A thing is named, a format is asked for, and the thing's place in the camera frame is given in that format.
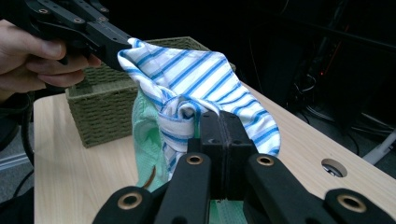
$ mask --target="gray floor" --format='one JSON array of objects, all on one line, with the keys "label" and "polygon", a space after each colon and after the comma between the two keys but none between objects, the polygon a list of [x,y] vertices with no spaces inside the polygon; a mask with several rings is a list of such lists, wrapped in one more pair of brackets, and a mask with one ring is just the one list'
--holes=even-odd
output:
[{"label": "gray floor", "polygon": [[[334,126],[328,121],[318,119],[306,111],[304,113],[296,113],[296,116],[306,122],[309,122],[311,126],[326,134],[340,145],[346,147],[352,152],[356,153],[359,149],[360,156],[364,156],[371,149],[376,147],[380,142],[373,141],[360,133],[352,132],[350,136],[342,135]],[[31,142],[33,145],[34,130],[33,125],[30,128]],[[12,155],[18,155],[23,153],[23,147],[21,144],[21,136],[18,135],[14,141],[2,152],[0,152],[0,161],[8,158]],[[388,153],[381,161],[375,165],[378,169],[387,173],[388,175],[396,178],[396,153],[395,150]],[[33,170],[32,165],[26,159],[25,163],[0,171],[0,202],[10,199],[14,194],[17,186],[21,183],[24,177]],[[24,193],[30,187],[34,185],[34,175],[30,176],[21,188],[20,193]]]}]

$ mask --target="human hand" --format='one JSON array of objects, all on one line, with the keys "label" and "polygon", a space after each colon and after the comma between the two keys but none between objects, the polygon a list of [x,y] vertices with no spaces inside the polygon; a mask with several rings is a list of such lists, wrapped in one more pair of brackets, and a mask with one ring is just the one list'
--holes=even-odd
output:
[{"label": "human hand", "polygon": [[0,21],[0,104],[15,92],[44,89],[45,83],[69,87],[84,78],[81,69],[98,67],[93,55],[68,54],[68,64],[58,62],[66,54],[61,40],[32,36],[8,21]]}]

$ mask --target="green basket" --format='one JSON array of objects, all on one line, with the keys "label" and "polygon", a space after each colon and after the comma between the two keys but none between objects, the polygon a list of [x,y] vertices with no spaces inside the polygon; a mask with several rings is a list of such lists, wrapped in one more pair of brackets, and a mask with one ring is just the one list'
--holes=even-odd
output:
[{"label": "green basket", "polygon": [[[173,49],[209,50],[189,36],[154,39],[150,44]],[[84,147],[132,134],[132,106],[137,86],[124,72],[106,64],[84,69],[82,82],[66,89],[66,99]]]}]

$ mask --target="striped cloth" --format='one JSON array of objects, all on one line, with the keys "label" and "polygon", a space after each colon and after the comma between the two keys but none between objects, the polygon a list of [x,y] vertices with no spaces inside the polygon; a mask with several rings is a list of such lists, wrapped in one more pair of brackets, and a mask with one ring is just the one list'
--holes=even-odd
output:
[{"label": "striped cloth", "polygon": [[187,141],[199,137],[199,118],[208,110],[237,115],[260,153],[276,156],[276,122],[239,81],[226,57],[215,51],[169,49],[130,38],[120,65],[158,110],[169,179]]}]

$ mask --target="table surface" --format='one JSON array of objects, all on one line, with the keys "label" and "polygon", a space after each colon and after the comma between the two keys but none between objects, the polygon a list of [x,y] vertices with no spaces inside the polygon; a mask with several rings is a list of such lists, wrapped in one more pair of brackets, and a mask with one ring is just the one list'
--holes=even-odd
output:
[{"label": "table surface", "polygon": [[[278,157],[310,193],[352,189],[396,219],[394,178],[248,88],[278,124]],[[112,193],[136,183],[132,136],[85,148],[64,94],[37,100],[34,116],[35,223],[92,223]],[[346,176],[328,174],[323,161],[339,162]]]}]

